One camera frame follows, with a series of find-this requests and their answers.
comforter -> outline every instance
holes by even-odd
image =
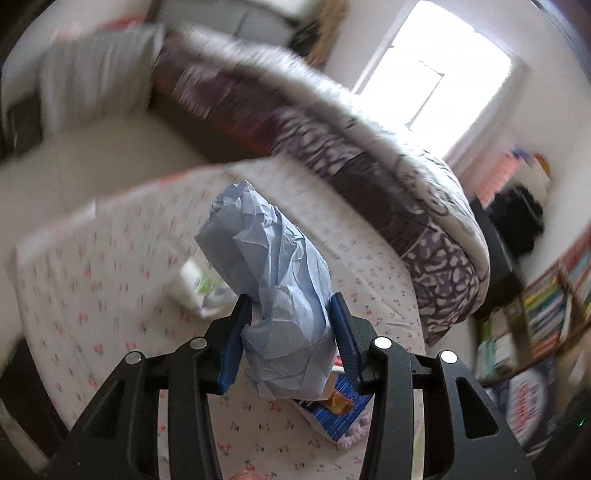
[[[404,261],[428,344],[482,304],[488,250],[457,178],[366,118],[348,90],[288,50],[192,25],[167,39],[154,83],[249,149],[295,157],[344,197]]]

white container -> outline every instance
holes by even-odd
[[[189,258],[166,294],[202,319],[215,319],[232,310],[238,298],[221,279],[212,280]]]

purple patterned blanket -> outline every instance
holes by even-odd
[[[478,306],[483,281],[475,263],[420,195],[317,109],[290,101],[244,69],[209,60],[169,38],[154,71],[156,88],[250,149],[288,154],[330,183],[405,262],[428,344]]]

metal screw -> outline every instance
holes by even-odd
[[[388,337],[377,337],[374,340],[374,345],[382,350],[388,350],[392,346],[392,340]]]
[[[142,359],[142,354],[139,352],[129,352],[125,355],[125,362],[130,365],[138,363]]]
[[[441,360],[447,364],[454,364],[457,362],[457,355],[450,350],[441,352]]]
[[[203,337],[197,337],[191,340],[189,345],[193,350],[203,350],[207,346],[207,340]]]

floor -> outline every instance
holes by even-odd
[[[203,163],[203,157],[151,115],[109,119],[52,138],[23,158],[0,164],[0,256],[5,259],[20,239],[97,196]],[[0,304],[3,362],[21,334],[17,302],[3,268]]]

